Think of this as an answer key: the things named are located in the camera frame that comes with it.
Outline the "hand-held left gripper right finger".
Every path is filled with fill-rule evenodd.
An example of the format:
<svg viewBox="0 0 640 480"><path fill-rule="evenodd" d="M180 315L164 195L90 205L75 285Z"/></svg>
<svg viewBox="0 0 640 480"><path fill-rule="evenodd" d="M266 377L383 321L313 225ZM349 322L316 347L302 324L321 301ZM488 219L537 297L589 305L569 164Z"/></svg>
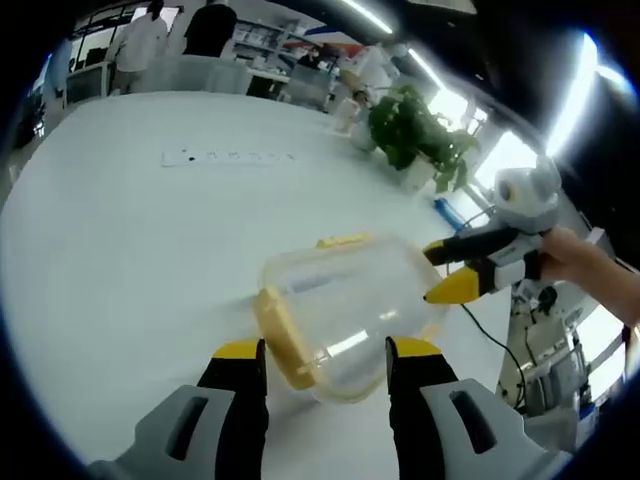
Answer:
<svg viewBox="0 0 640 480"><path fill-rule="evenodd" d="M389 423L402 479L553 479L571 456L547 450L524 420L433 344L385 341Z"/></svg>

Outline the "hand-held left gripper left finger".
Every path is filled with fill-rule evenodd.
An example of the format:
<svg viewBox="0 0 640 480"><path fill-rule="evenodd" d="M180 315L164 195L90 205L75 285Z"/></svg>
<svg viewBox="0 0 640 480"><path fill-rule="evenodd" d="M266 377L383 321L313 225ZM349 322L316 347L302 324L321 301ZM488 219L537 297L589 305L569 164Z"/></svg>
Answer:
<svg viewBox="0 0 640 480"><path fill-rule="evenodd" d="M195 385L183 385L135 426L131 446L88 467L93 479L259 479L269 412L265 340L230 342Z"/></svg>

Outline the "person's right hand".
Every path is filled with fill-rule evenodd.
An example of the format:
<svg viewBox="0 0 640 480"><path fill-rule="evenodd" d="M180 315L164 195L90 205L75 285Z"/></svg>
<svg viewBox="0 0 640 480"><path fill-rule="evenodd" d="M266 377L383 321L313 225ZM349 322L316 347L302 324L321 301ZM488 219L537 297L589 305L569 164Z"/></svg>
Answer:
<svg viewBox="0 0 640 480"><path fill-rule="evenodd" d="M585 291L617 276L618 266L601 249L562 227L543 236L541 258L542 279L569 281Z"/></svg>

